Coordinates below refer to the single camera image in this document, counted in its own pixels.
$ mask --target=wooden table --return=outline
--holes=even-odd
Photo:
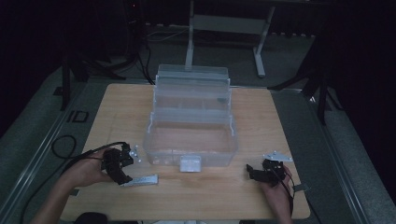
[[[84,151],[125,141],[142,145],[152,109],[152,86],[111,84],[100,105]],[[201,173],[181,173],[178,166],[151,165],[142,147],[142,162],[123,168],[130,177],[159,175],[159,184],[120,187],[98,183],[70,196],[63,220],[83,212],[99,212],[112,220],[197,220],[274,218],[258,183],[248,179],[246,164],[261,169],[262,154],[290,149],[271,93],[265,89],[234,88],[232,110],[239,151],[228,167],[203,167]],[[287,163],[300,184],[293,162]],[[293,218],[309,217],[302,191],[296,192]]]

